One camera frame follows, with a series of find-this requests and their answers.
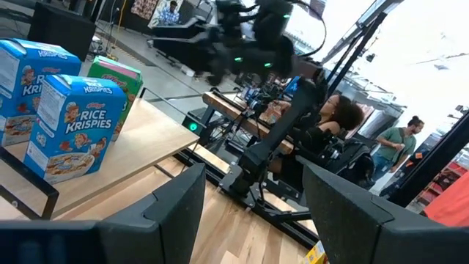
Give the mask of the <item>black metal frame post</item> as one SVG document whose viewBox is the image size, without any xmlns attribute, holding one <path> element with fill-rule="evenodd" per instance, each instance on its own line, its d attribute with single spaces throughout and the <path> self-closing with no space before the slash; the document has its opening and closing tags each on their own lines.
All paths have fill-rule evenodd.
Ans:
<svg viewBox="0 0 469 264">
<path fill-rule="evenodd" d="M 403 1 L 404 0 L 374 0 L 360 18 L 354 22 L 341 39 L 329 50 L 322 59 L 324 65 L 331 61 L 342 50 L 344 50 L 344 53 L 326 78 L 328 83 L 327 98 L 334 93 L 340 81 L 345 77 L 352 64 L 362 53 L 366 44 L 373 37 L 388 14 Z"/>
<path fill-rule="evenodd" d="M 434 146 L 423 144 L 423 158 L 380 192 L 380 196 L 402 207 L 422 213 L 423 209 L 469 172 L 469 111 Z"/>
</svg>

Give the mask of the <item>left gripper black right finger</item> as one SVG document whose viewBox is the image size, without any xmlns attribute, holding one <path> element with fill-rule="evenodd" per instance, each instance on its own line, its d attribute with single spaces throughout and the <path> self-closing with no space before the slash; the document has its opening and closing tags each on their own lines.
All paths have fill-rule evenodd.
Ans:
<svg viewBox="0 0 469 264">
<path fill-rule="evenodd" d="M 444 226 L 317 165 L 303 185 L 330 264 L 449 264 Z"/>
</svg>

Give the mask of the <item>yellow Corn Pops cereal box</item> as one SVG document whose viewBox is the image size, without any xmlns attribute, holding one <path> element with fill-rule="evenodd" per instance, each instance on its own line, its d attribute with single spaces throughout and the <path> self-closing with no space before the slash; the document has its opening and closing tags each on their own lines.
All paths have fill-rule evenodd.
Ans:
<svg viewBox="0 0 469 264">
<path fill-rule="evenodd" d="M 300 264 L 329 264 L 328 257 L 321 241 L 318 241 L 314 247 L 301 260 Z"/>
</svg>

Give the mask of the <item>standing person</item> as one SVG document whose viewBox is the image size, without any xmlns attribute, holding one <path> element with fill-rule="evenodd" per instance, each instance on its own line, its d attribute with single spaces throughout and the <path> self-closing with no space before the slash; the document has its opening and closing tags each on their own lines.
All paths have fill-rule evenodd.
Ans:
<svg viewBox="0 0 469 264">
<path fill-rule="evenodd" d="M 388 172 L 395 172 L 416 148 L 415 135 L 424 128 L 424 121 L 413 116 L 406 127 L 393 127 L 377 137 L 379 147 L 373 154 L 374 174 L 372 180 L 378 181 Z"/>
</svg>

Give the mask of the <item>neighbouring wooden table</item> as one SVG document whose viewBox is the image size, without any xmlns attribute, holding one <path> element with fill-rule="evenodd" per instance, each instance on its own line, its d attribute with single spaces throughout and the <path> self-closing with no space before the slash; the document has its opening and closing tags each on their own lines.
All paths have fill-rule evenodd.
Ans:
<svg viewBox="0 0 469 264">
<path fill-rule="evenodd" d="M 242 108 L 236 100 L 222 98 L 221 95 L 217 95 L 214 92 L 205 92 L 202 95 L 202 100 L 214 111 L 221 113 L 225 117 L 237 122 L 241 120 Z M 260 135 L 262 138 L 270 131 L 266 125 L 261 123 L 261 120 L 256 121 L 252 118 L 242 121 L 240 127 L 254 136 Z"/>
</svg>

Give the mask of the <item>seated person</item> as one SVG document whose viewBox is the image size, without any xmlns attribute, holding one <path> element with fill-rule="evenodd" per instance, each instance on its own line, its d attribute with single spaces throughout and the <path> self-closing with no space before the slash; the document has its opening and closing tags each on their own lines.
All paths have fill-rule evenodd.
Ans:
<svg viewBox="0 0 469 264">
<path fill-rule="evenodd" d="M 268 170 L 274 180 L 282 180 L 292 187 L 303 188 L 303 164 L 296 157 L 304 158 L 309 154 L 319 154 L 327 146 L 328 135 L 336 136 L 342 130 L 351 131 L 363 121 L 363 111 L 349 98 L 343 95 L 330 96 L 319 114 L 310 114 L 300 118 L 289 132 L 290 137 L 300 145 L 299 150 L 280 154 L 274 158 Z"/>
</svg>

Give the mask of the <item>green Apple Jacks cereal box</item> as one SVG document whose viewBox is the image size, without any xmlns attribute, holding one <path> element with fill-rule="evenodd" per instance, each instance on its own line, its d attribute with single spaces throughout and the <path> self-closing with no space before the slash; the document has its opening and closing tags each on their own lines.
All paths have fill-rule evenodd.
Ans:
<svg viewBox="0 0 469 264">
<path fill-rule="evenodd" d="M 120 135 L 133 102 L 143 85 L 141 71 L 104 56 L 96 56 L 89 68 L 87 76 L 109 79 L 117 84 L 125 93 L 126 101 L 112 136 L 112 141 L 115 142 Z"/>
</svg>

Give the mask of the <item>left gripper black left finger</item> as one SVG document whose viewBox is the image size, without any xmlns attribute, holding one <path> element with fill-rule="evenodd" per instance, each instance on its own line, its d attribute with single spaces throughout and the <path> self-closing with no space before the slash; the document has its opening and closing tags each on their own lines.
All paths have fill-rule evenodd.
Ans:
<svg viewBox="0 0 469 264">
<path fill-rule="evenodd" d="M 98 223 L 99 264 L 189 264 L 204 205 L 206 170 L 195 164 Z"/>
</svg>

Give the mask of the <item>black office chair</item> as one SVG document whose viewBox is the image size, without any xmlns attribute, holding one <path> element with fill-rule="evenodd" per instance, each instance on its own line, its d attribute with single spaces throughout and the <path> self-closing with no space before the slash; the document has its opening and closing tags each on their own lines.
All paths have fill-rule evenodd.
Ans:
<svg viewBox="0 0 469 264">
<path fill-rule="evenodd" d="M 348 139 L 333 146 L 338 151 L 336 158 L 329 158 L 325 168 L 345 180 L 369 190 L 374 181 L 374 161 L 371 150 L 362 141 Z"/>
</svg>

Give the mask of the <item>wooden shelf black metal legs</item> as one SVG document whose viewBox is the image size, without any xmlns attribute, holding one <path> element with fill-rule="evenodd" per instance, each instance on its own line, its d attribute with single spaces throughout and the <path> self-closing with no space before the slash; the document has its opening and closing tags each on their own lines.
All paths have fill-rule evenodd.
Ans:
<svg viewBox="0 0 469 264">
<path fill-rule="evenodd" d="M 119 138 L 108 147 L 100 170 L 53 185 L 59 192 L 52 219 L 125 182 L 198 140 L 145 99 L 135 99 Z M 27 205 L 42 209 L 46 195 L 0 161 L 0 183 Z M 27 219 L 6 201 L 0 201 L 0 219 Z"/>
</svg>

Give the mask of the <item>blue Rice Krispies cereal box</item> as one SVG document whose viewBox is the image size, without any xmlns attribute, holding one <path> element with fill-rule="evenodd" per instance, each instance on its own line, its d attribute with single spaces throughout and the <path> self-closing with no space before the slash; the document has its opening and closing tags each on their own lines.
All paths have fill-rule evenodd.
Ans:
<svg viewBox="0 0 469 264">
<path fill-rule="evenodd" d="M 77 76 L 81 60 L 58 45 L 0 39 L 0 146 L 29 139 L 46 76 Z"/>
<path fill-rule="evenodd" d="M 46 76 L 23 163 L 50 184 L 96 172 L 126 100 L 108 79 Z"/>
</svg>

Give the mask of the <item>red fabric panel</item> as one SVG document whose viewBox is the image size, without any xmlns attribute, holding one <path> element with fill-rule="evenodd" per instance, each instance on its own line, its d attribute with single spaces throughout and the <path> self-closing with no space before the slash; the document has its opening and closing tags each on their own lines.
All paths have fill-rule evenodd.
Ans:
<svg viewBox="0 0 469 264">
<path fill-rule="evenodd" d="M 469 171 L 425 207 L 426 216 L 449 227 L 469 227 Z"/>
</svg>

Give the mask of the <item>black speaker cabinet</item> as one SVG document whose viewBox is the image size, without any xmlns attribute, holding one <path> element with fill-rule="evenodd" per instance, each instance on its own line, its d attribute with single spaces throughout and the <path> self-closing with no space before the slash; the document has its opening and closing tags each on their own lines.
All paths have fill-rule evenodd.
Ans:
<svg viewBox="0 0 469 264">
<path fill-rule="evenodd" d="M 59 45 L 84 62 L 95 30 L 96 25 L 88 18 L 51 4 L 37 2 L 27 39 Z"/>
</svg>

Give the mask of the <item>person at distant desk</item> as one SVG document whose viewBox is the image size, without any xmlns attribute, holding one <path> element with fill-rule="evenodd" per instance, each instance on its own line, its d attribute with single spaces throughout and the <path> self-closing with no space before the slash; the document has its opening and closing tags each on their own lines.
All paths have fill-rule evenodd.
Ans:
<svg viewBox="0 0 469 264">
<path fill-rule="evenodd" d="M 178 3 L 175 0 L 169 2 L 169 6 L 160 12 L 158 24 L 168 26 L 178 24 L 180 14 L 177 11 Z"/>
</svg>

